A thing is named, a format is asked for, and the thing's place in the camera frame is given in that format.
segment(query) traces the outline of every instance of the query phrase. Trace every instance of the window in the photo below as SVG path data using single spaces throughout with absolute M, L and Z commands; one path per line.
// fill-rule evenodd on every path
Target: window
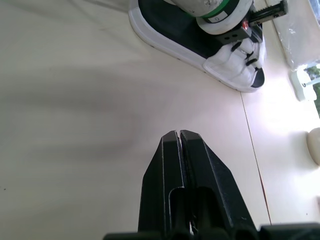
M 320 78 L 320 64 L 307 67 L 305 71 L 309 74 L 311 80 Z M 320 117 L 320 83 L 314 84 L 313 89 L 316 93 L 317 99 L 314 101 L 316 110 Z

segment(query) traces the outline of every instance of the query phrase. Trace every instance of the white table surface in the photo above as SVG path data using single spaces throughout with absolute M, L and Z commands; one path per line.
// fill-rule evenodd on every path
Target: white table surface
M 0 239 L 136 231 L 162 135 L 202 135 L 269 217 L 241 94 L 146 45 L 128 1 L 0 1 Z

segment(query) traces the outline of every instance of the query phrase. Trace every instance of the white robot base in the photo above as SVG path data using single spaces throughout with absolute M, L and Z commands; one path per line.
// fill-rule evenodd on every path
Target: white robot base
M 262 70 L 262 63 L 266 58 L 264 40 L 262 43 L 252 43 L 246 38 L 235 49 L 236 42 L 220 46 L 213 55 L 204 57 L 196 53 L 196 50 L 190 50 L 156 31 L 144 18 L 139 0 L 130 0 L 129 19 L 133 30 L 145 43 L 194 66 L 232 89 L 252 93 L 264 85 L 265 75 Z M 258 61 L 247 65 L 251 59 Z

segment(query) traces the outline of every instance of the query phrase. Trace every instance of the white object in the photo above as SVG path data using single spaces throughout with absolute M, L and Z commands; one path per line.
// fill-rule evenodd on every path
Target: white object
M 224 34 L 237 26 L 248 13 L 252 0 L 240 0 L 234 11 L 224 20 L 217 23 L 208 23 L 197 17 L 196 21 L 202 30 L 212 35 Z
M 266 0 L 268 5 L 279 0 Z M 320 59 L 320 28 L 310 1 L 289 0 L 288 15 L 274 20 L 274 25 L 292 70 Z
M 172 0 L 175 5 L 194 17 L 201 17 L 214 11 L 224 0 Z
M 313 86 L 304 86 L 304 84 L 310 83 L 311 79 L 308 73 L 304 71 L 303 67 L 298 68 L 298 70 L 291 74 L 291 82 L 295 89 L 296 98 L 299 101 L 314 101 L 317 99 L 317 94 Z
M 255 68 L 251 65 L 246 66 L 247 56 L 242 53 L 240 47 L 234 52 L 231 51 L 234 43 L 223 46 L 217 54 L 205 59 L 155 31 L 143 18 L 138 0 L 130 1 L 129 19 L 136 34 L 150 46 L 196 67 L 240 92 L 251 93 L 259 89 L 251 87 L 256 77 Z M 265 47 L 263 42 L 255 43 L 252 48 L 258 50 L 255 54 L 259 56 L 260 49 Z M 262 58 L 265 59 L 266 51 L 261 52 L 264 53 Z
M 313 129 L 308 134 L 307 144 L 312 159 L 320 165 L 320 127 Z

